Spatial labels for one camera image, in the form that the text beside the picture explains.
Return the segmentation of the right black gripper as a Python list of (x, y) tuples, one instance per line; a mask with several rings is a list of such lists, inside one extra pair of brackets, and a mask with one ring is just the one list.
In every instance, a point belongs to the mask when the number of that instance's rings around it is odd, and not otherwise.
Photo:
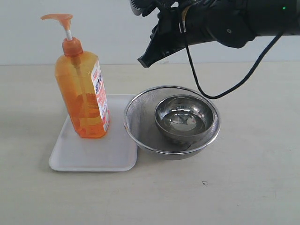
[(152, 29), (150, 43), (145, 53), (137, 59), (144, 68), (149, 68), (184, 47), (180, 32), (180, 9), (171, 7), (159, 12), (157, 18), (158, 23)]

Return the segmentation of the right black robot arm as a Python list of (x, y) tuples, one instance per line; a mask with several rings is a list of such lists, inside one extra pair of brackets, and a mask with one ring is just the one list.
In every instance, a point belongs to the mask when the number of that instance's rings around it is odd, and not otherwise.
[(300, 33), (297, 0), (133, 0), (135, 15), (159, 10), (150, 43), (138, 59), (143, 67), (181, 51), (187, 45), (219, 42), (242, 48), (256, 37)]

